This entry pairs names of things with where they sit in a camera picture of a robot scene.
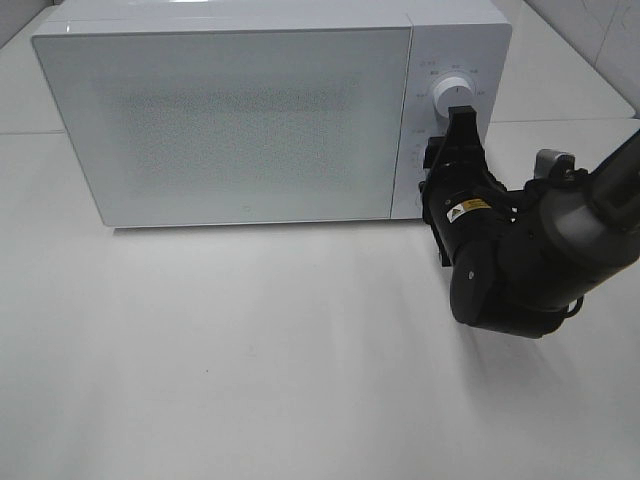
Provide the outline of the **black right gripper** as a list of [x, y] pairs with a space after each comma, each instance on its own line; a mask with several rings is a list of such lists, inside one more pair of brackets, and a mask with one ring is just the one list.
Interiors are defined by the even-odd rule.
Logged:
[[[432, 168], [441, 146], [443, 167]], [[445, 137], [428, 139], [423, 168], [430, 169], [421, 190], [423, 220], [444, 267], [454, 265], [468, 243], [495, 240], [506, 229], [506, 189], [487, 169], [473, 107], [449, 108]]]

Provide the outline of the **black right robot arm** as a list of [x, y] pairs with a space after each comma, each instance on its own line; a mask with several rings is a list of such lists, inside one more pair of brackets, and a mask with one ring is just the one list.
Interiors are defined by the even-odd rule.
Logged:
[[585, 295], [639, 258], [639, 139], [595, 169], [543, 149], [534, 175], [507, 189], [489, 170], [475, 110], [453, 107], [428, 140], [422, 217], [452, 271], [461, 324], [527, 338], [556, 331]]

